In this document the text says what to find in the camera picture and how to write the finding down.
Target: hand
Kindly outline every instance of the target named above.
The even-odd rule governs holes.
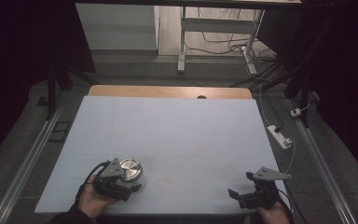
[[[112,198],[104,198],[99,195],[92,182],[95,179],[95,175],[89,178],[88,183],[85,185],[83,193],[80,196],[78,209],[84,212],[88,217],[95,218],[100,215],[103,210],[111,203],[115,203],[117,200]]]
[[[286,210],[276,202],[270,209],[259,207],[256,209],[266,224],[289,224]]]

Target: person's hand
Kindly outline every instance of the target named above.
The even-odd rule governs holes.
[[[95,175],[89,178],[89,181],[80,196],[79,204],[77,206],[78,209],[80,209],[90,218],[97,217],[109,204],[117,201],[116,199],[104,198],[99,195],[92,186],[94,179]]]
[[[289,224],[286,210],[278,202],[272,205],[270,209],[259,207],[256,210],[266,224]]]

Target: power strip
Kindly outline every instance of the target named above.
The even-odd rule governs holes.
[[[275,138],[275,141],[277,141],[277,143],[283,150],[286,150],[287,148],[291,147],[292,140],[290,140],[290,138],[284,138],[279,131],[275,132],[276,129],[277,127],[275,127],[275,125],[270,125],[267,127],[269,133]]]

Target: wall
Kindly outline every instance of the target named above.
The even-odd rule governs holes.
[[[76,4],[76,8],[90,49],[158,48],[157,7]]]

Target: sleeve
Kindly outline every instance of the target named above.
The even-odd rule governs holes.
[[[72,205],[68,212],[58,214],[47,224],[93,224],[93,222],[77,206]]]

